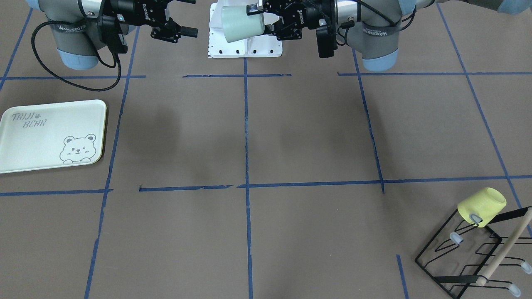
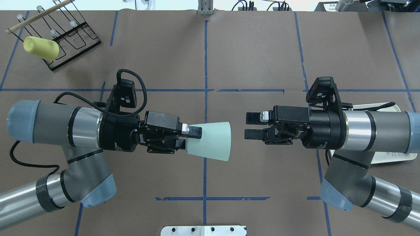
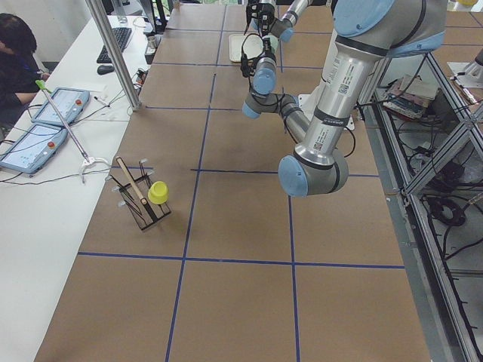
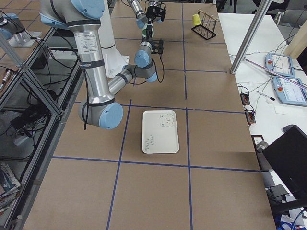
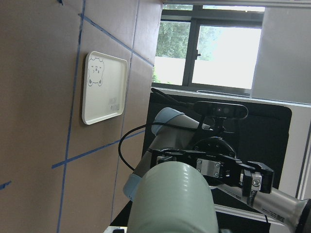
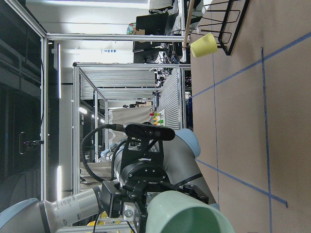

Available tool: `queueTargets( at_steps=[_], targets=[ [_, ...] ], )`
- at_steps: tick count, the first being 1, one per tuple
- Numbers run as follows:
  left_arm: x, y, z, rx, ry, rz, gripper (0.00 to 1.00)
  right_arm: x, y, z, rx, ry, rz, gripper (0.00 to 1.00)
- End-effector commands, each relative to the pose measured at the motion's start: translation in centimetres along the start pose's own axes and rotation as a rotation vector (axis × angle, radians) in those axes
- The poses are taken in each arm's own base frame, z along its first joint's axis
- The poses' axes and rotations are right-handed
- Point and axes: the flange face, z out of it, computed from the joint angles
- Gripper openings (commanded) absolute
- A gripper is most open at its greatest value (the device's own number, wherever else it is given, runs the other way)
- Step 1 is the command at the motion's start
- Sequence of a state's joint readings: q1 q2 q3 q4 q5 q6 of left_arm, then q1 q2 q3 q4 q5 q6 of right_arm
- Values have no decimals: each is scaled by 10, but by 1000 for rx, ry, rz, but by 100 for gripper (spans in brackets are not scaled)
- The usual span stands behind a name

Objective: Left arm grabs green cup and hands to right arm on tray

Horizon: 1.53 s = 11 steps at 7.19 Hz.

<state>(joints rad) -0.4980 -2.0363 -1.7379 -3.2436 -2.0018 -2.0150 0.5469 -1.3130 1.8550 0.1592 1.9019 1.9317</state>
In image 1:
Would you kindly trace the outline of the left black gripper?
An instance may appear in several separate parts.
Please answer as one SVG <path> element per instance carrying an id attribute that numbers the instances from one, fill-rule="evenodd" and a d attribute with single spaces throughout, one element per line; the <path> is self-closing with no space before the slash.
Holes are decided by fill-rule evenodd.
<path id="1" fill-rule="evenodd" d="M 277 40 L 302 38 L 301 30 L 316 30 L 322 25 L 334 28 L 334 2 L 332 0 L 266 0 L 246 6 L 246 15 L 270 13 L 279 17 L 278 21 L 267 24 L 261 35 L 275 36 Z"/>

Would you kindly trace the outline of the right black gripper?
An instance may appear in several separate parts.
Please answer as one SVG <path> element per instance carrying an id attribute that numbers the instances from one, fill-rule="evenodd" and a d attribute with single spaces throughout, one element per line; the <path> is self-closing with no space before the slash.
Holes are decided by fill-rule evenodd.
<path id="1" fill-rule="evenodd" d="M 196 4 L 196 0 L 175 0 Z M 171 41 L 182 36 L 197 38 L 198 29 L 179 25 L 167 14 L 170 0 L 103 0 L 99 12 L 101 15 L 113 16 L 128 25 L 149 25 L 153 29 L 152 38 Z"/>

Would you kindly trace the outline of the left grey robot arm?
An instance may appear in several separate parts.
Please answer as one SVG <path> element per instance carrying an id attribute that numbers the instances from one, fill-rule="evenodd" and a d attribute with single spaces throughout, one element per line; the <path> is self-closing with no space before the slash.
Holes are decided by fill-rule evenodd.
<path id="1" fill-rule="evenodd" d="M 277 15 L 278 21 L 264 27 L 264 34 L 277 40 L 298 40 L 303 28 L 314 29 L 319 57 L 332 57 L 339 46 L 347 45 L 361 53 L 367 70 L 384 72 L 397 61 L 399 33 L 416 12 L 433 4 L 434 0 L 257 0 L 245 12 Z"/>

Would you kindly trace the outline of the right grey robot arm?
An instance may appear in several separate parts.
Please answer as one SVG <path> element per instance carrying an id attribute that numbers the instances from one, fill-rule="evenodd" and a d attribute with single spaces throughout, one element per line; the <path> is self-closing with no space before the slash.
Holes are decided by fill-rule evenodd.
<path id="1" fill-rule="evenodd" d="M 125 36 L 135 27 L 149 25 L 152 38 L 177 43 L 181 36 L 197 37 L 198 29 L 177 24 L 167 0 L 29 0 L 45 13 L 63 63 L 87 70 L 99 62 L 97 51 L 107 47 L 125 54 Z"/>

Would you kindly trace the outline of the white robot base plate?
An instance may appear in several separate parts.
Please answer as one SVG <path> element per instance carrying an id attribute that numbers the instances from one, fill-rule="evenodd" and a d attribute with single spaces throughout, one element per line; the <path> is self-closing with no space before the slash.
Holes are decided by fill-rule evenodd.
<path id="1" fill-rule="evenodd" d="M 213 2 L 209 8 L 209 43 L 208 57 L 278 57 L 282 55 L 282 42 L 275 36 L 260 35 L 252 38 L 226 42 L 222 30 L 221 11 L 223 6 L 241 6 L 262 2 L 260 0 L 219 0 Z M 264 13 L 264 23 L 272 24 L 279 17 L 274 14 Z"/>

